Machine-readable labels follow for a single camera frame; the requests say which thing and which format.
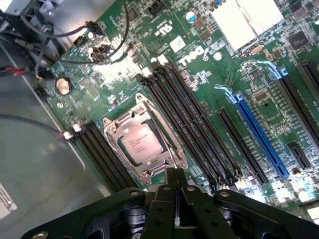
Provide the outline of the silver CPU in socket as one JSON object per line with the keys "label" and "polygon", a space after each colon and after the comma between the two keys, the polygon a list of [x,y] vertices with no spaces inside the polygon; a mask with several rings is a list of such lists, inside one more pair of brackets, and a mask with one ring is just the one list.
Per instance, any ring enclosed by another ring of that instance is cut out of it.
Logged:
{"label": "silver CPU in socket", "polygon": [[[183,147],[174,136],[171,127],[167,124],[163,114],[159,111],[158,107],[146,96],[141,93],[135,95],[135,105],[130,107],[126,112],[115,120],[104,118],[104,135],[108,144],[119,155],[122,163],[129,169],[129,171],[143,184],[150,185],[152,178],[165,171],[166,168],[173,167],[167,148],[164,141],[160,137],[158,130],[152,121],[149,111],[145,107],[145,103],[151,108],[152,115],[156,122],[159,124],[163,134],[170,144],[172,154],[178,168],[186,169],[188,162],[184,153]],[[135,167],[124,154],[123,150],[118,145],[117,140],[128,132],[132,127],[139,124],[147,123],[155,135],[158,137],[162,146],[163,152],[153,160]]]}

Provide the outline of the silver blue cylinder capacitor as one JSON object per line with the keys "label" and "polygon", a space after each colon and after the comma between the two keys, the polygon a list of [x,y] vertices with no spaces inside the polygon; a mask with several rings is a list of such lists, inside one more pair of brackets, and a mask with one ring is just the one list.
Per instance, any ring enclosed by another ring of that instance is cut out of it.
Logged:
{"label": "silver blue cylinder capacitor", "polygon": [[186,14],[185,14],[185,19],[188,23],[190,24],[194,24],[197,20],[197,15],[196,15],[196,12],[191,10],[191,11],[188,11]]}

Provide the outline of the blue and black connector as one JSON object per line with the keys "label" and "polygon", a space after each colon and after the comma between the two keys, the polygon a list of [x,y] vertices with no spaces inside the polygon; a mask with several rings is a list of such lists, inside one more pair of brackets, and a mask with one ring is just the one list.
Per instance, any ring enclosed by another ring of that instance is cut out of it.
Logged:
{"label": "blue and black connector", "polygon": [[103,36],[105,35],[103,29],[100,27],[100,25],[96,21],[87,21],[85,22],[84,25],[88,32],[92,35],[97,35],[97,36]]}

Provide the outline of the grey metal PC case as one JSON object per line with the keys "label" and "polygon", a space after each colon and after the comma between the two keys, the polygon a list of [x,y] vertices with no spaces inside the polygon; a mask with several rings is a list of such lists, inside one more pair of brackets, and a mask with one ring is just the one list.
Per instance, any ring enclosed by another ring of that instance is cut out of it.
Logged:
{"label": "grey metal PC case", "polygon": [[[114,0],[64,0],[52,19],[67,32],[96,20]],[[0,41],[0,66],[25,66],[22,52]],[[0,114],[61,124],[33,92],[32,76],[0,78]],[[1,218],[0,239],[19,239],[43,223],[110,196],[106,184],[73,144],[34,125],[0,119],[0,183],[17,209]]]}

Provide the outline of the large black chip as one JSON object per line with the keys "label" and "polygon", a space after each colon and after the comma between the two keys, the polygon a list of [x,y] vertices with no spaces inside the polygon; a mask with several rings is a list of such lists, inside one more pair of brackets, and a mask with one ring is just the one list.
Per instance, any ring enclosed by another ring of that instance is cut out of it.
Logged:
{"label": "large black chip", "polygon": [[288,42],[290,43],[292,49],[295,51],[301,49],[302,47],[311,45],[311,42],[308,40],[302,30],[288,37]]}

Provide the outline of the black header connector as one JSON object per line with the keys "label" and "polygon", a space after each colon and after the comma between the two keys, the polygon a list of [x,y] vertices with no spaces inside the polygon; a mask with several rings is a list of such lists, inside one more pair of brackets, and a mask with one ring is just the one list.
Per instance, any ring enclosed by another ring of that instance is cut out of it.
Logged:
{"label": "black header connector", "polygon": [[163,10],[165,3],[163,0],[154,0],[152,4],[148,7],[148,11],[152,16],[156,16],[159,12]]}

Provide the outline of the small black expansion slot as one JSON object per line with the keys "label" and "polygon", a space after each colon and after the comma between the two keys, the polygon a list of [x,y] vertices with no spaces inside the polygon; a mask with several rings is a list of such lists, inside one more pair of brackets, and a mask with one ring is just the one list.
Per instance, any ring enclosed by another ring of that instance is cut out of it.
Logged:
{"label": "small black expansion slot", "polygon": [[311,168],[311,163],[298,143],[290,142],[287,144],[287,147],[301,169]]}

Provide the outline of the thin metal locking lever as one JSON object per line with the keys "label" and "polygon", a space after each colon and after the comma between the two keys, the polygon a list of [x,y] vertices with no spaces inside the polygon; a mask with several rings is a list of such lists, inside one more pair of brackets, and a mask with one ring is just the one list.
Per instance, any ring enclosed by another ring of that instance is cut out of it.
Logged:
{"label": "thin metal locking lever", "polygon": [[167,151],[168,151],[168,153],[169,153],[169,156],[170,156],[170,159],[171,159],[171,161],[172,161],[172,163],[173,163],[174,168],[177,169],[177,164],[176,164],[175,159],[174,159],[174,156],[173,156],[173,154],[172,154],[172,151],[171,151],[171,147],[170,147],[169,142],[167,141],[165,135],[163,134],[163,132],[162,132],[162,130],[161,130],[161,128],[160,128],[160,125],[156,122],[155,118],[153,117],[151,108],[147,105],[147,103],[145,103],[145,107],[146,107],[147,110],[149,111],[150,117],[151,117],[152,121],[154,121],[154,124],[155,124],[155,126],[156,126],[156,129],[158,130],[158,132],[159,132],[159,134],[160,134],[160,137],[161,137],[162,140],[164,141],[164,144],[165,144],[165,146],[166,146],[166,148],[167,148]]}

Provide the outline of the long black expansion slot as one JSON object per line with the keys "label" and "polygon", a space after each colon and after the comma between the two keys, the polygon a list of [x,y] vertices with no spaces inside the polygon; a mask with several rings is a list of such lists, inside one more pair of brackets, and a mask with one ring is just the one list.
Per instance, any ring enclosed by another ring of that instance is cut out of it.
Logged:
{"label": "long black expansion slot", "polygon": [[267,66],[269,78],[276,83],[287,103],[291,106],[313,147],[319,153],[319,127],[302,101],[298,91],[293,86],[286,68],[278,67],[276,63],[267,60],[257,60],[255,62]]}
{"label": "long black expansion slot", "polygon": [[299,63],[298,68],[306,80],[319,88],[319,73],[311,60]]}

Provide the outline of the silver coin battery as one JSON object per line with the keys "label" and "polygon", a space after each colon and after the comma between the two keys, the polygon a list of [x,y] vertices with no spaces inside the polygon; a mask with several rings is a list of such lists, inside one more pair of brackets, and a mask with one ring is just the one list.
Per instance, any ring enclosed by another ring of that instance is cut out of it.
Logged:
{"label": "silver coin battery", "polygon": [[59,95],[66,96],[70,94],[72,88],[73,85],[69,78],[59,78],[55,82],[55,90]]}

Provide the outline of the silver heat sink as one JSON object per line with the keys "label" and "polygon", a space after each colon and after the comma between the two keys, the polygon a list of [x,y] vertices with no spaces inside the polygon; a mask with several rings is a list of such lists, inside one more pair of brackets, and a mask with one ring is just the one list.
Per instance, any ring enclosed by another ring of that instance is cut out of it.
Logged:
{"label": "silver heat sink", "polygon": [[211,15],[233,51],[284,19],[274,0],[225,0]]}

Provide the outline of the long blue expansion slot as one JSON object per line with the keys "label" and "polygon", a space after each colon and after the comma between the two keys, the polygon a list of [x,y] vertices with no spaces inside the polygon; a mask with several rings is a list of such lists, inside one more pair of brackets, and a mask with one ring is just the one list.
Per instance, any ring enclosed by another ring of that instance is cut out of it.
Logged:
{"label": "long blue expansion slot", "polygon": [[218,90],[223,90],[229,101],[236,105],[238,111],[247,123],[249,129],[252,131],[259,145],[265,152],[267,158],[271,162],[272,166],[275,168],[277,174],[281,178],[287,178],[290,175],[287,168],[285,167],[283,161],[275,151],[271,142],[268,140],[265,132],[263,131],[256,117],[254,116],[253,112],[251,111],[249,105],[246,103],[243,95],[240,92],[234,93],[233,90],[227,85],[216,84],[214,88]]}

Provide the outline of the green Dell motherboard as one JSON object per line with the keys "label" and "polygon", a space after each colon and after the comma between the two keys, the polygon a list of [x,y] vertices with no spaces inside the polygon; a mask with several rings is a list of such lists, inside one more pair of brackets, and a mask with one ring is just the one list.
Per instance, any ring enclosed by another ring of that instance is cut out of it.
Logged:
{"label": "green Dell motherboard", "polygon": [[[145,185],[129,171],[108,144],[103,119],[121,116],[135,105],[137,93],[158,107],[135,75],[148,77],[153,62],[163,65],[171,61],[240,167],[241,176],[234,185],[217,186],[217,190],[230,189],[319,224],[319,153],[269,78],[267,66],[255,62],[267,60],[286,68],[319,127],[319,88],[306,80],[298,68],[299,63],[311,60],[319,73],[319,0],[274,0],[283,21],[237,51],[231,49],[211,15],[225,0],[163,0],[165,7],[156,16],[148,11],[153,1],[116,0],[96,21],[105,35],[86,31],[53,65],[54,80],[44,88],[49,106],[66,131],[92,127],[96,134],[100,133],[103,147],[128,187],[147,190],[152,184],[162,183],[164,172]],[[185,19],[191,10],[197,15],[194,24]],[[311,45],[295,51],[288,37],[300,30]],[[55,82],[59,78],[71,80],[70,94],[57,94]],[[287,178],[277,174],[236,105],[223,90],[214,88],[216,84],[227,85],[243,95],[287,168]],[[256,180],[217,116],[220,108],[226,109],[269,183],[261,185]],[[300,168],[287,147],[290,142],[300,145],[311,168]],[[211,192],[207,179],[182,147],[188,162],[184,169],[187,181]]]}

